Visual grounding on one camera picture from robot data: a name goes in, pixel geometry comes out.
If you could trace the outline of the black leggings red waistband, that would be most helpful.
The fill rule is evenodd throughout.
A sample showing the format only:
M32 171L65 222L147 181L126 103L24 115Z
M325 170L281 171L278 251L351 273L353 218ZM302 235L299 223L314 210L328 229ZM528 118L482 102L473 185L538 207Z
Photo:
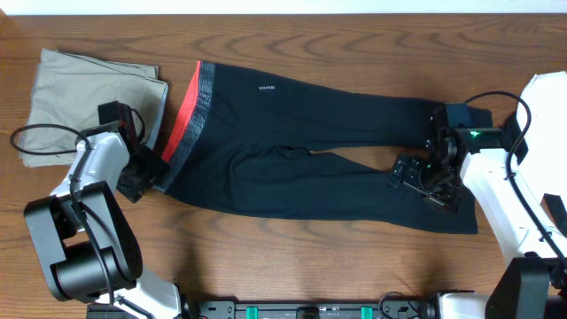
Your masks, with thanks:
M474 234L469 191L454 213L340 147L424 147L439 102L351 93L200 61L162 158L159 190L183 203L252 217L378 221Z

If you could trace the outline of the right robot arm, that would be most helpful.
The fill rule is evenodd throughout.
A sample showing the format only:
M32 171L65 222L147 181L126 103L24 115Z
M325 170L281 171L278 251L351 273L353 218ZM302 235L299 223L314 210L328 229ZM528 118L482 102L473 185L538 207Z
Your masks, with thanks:
M438 292L418 308L421 318L564 318L566 237L531 194L498 128L442 128L428 159L400 155L388 184L416 191L454 213L459 192L480 204L506 270L490 295Z

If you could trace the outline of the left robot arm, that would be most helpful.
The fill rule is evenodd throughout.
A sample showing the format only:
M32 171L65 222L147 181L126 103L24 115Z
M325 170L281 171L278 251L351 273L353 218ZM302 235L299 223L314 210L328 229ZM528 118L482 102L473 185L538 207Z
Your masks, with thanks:
M114 196L128 169L152 156L135 132L78 133L76 157L51 194L32 201L25 221L50 293L97 306L104 318L188 318L176 284L143 264L141 249Z

